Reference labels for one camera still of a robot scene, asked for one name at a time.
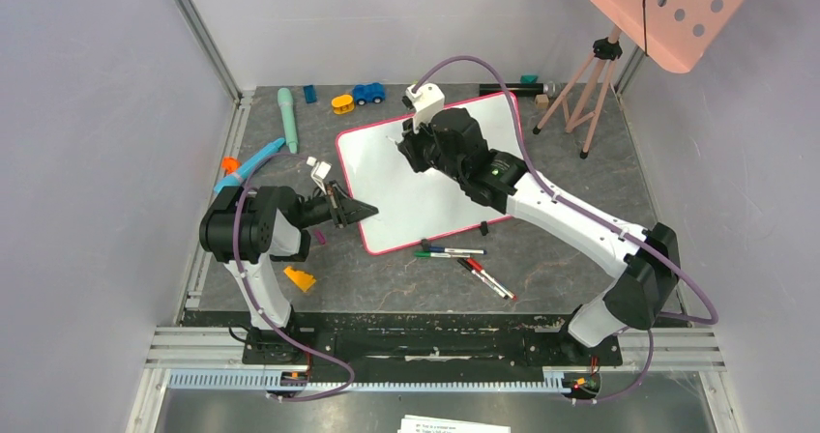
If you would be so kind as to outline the pink framed whiteboard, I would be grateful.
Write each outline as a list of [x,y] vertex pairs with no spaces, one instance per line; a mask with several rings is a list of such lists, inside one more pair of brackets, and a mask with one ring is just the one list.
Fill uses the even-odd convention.
[[458,184],[429,169],[415,173],[387,136],[401,139],[408,114],[344,130],[336,148],[348,193],[379,214],[359,223],[364,248],[381,255],[508,217],[472,202]]

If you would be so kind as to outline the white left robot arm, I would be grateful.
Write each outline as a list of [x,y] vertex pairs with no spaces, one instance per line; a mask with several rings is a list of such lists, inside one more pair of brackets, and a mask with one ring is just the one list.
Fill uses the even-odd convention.
[[291,302],[274,265],[307,260],[310,228],[330,222],[345,228],[378,214],[330,181],[303,196],[286,186],[221,188],[202,218],[199,243],[223,264],[250,314],[243,340],[245,363],[301,363],[313,353],[300,334]]

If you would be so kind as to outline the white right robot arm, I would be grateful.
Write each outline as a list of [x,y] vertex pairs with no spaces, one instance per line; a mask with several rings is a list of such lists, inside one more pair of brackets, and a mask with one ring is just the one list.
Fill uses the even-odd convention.
[[474,203],[523,220],[592,259],[614,282],[579,307],[558,338],[571,363],[592,357],[608,336],[625,328],[648,330],[678,283],[673,231],[617,222],[566,195],[514,154],[488,146],[479,122],[464,108],[447,108],[430,122],[401,124],[397,148],[417,173],[435,169]]

